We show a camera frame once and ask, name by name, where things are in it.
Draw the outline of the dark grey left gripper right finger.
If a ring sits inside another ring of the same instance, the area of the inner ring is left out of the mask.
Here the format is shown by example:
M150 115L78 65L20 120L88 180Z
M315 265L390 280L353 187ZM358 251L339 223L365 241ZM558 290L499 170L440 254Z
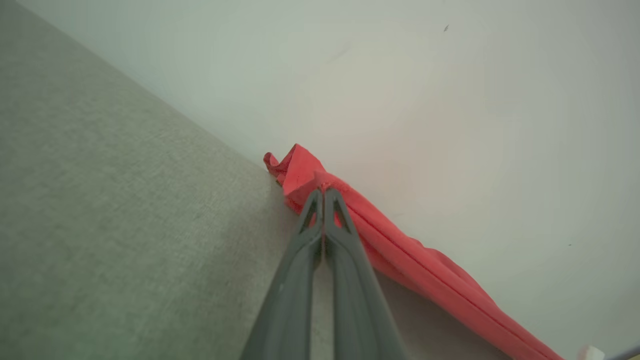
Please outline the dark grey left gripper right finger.
M393 315L338 189L324 192L324 238L334 285L334 358L407 360Z

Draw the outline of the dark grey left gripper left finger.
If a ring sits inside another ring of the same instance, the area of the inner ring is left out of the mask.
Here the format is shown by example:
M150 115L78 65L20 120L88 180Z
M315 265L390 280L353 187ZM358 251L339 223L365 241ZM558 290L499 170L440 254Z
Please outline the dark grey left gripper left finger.
M323 193L312 191L279 262L242 360L308 360L314 270L322 260Z

